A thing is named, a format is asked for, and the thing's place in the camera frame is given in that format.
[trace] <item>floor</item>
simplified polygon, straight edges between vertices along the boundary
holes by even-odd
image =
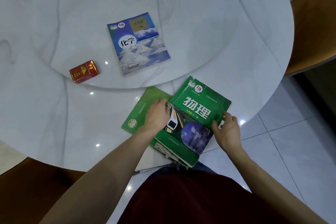
[[[263,169],[327,222],[336,223],[336,136],[293,78],[284,78],[260,112],[242,125],[241,140]],[[0,141],[0,174],[24,158]],[[216,144],[199,160],[249,190]],[[133,193],[156,170],[132,177],[109,224],[118,221]]]

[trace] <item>circular logo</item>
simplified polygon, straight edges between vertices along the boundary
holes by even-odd
[[[137,44],[137,39],[132,35],[124,35],[119,39],[118,44],[122,49],[129,49],[131,46],[134,47]]]
[[[128,121],[128,126],[130,128],[134,128],[137,125],[137,121],[135,119],[131,119]]]
[[[196,85],[196,84],[195,84],[194,81],[191,81],[191,80],[190,80],[190,81],[188,82],[188,86],[191,87],[191,88],[195,87],[195,85]]]
[[[196,85],[195,86],[195,91],[196,92],[200,93],[200,92],[202,92],[202,90],[203,90],[203,87],[201,85]]]
[[[123,28],[123,27],[125,27],[125,23],[120,22],[120,23],[118,24],[118,27],[119,27],[119,28]]]

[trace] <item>person's right arm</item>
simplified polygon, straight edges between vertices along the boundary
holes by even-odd
[[[236,166],[252,193],[292,223],[326,223],[248,156],[242,148],[237,118],[225,112],[223,120],[225,122],[221,129],[215,121],[212,124],[216,141]]]

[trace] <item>blue book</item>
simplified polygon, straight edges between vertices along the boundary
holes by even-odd
[[[124,76],[170,60],[149,13],[107,25]]]

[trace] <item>forearm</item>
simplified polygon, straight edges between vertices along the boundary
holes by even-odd
[[[139,128],[65,192],[41,223],[106,223],[154,136]]]
[[[292,223],[326,223],[259,167],[244,150],[229,154],[251,191]]]

